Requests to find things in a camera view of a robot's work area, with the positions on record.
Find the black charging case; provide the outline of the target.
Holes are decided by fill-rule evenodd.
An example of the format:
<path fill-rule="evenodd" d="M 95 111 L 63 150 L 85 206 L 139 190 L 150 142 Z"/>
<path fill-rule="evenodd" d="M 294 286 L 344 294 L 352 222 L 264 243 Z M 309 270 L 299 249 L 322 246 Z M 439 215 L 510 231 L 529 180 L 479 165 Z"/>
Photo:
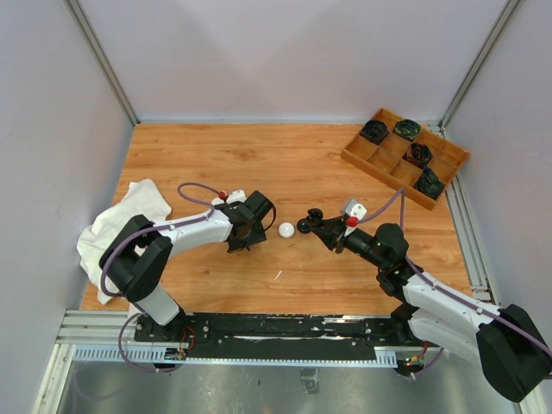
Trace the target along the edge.
<path fill-rule="evenodd" d="M 322 223 L 323 212 L 318 208 L 311 208 L 307 210 L 307 216 L 298 220 L 297 230 L 301 234 L 308 234 L 311 230 Z"/>

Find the white charging case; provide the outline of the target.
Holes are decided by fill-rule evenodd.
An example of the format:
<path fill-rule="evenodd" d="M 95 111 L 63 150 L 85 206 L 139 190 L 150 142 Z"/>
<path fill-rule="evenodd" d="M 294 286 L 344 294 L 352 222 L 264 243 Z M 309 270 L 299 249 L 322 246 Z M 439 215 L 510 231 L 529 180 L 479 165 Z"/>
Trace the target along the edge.
<path fill-rule="evenodd" d="M 289 239 L 295 234 L 295 227 L 292 223 L 281 223 L 278 227 L 279 236 L 285 239 Z"/>

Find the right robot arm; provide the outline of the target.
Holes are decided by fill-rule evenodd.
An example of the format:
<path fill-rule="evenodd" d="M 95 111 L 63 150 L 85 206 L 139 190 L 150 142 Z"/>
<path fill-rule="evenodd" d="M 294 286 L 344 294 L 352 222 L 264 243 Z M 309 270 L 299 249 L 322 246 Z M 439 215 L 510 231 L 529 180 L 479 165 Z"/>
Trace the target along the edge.
<path fill-rule="evenodd" d="M 384 223 L 369 235 L 352 216 L 322 219 L 319 214 L 310 210 L 298 224 L 301 232 L 316 235 L 337 254 L 348 250 L 377 267 L 380 288 L 401 303 L 390 325 L 396 342 L 409 345 L 418 339 L 460 356 L 512 402 L 550 379 L 551 349 L 523 308 L 481 302 L 414 265 L 396 223 Z"/>

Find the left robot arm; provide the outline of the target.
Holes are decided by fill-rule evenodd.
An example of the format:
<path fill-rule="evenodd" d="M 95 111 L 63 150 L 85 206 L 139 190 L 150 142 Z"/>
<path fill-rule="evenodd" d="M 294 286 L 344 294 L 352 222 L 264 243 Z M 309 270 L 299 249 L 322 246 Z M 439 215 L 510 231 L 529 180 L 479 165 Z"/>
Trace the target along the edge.
<path fill-rule="evenodd" d="M 110 280 L 117 292 L 154 321 L 164 340 L 179 339 L 185 330 L 184 311 L 161 286 L 166 264 L 173 256 L 215 243 L 225 243 L 230 254 L 248 250 L 267 239 L 267 215 L 274 204 L 261 192 L 220 194 L 209 209 L 194 216 L 153 222 L 133 216 L 99 260 L 100 288 L 109 294 Z"/>

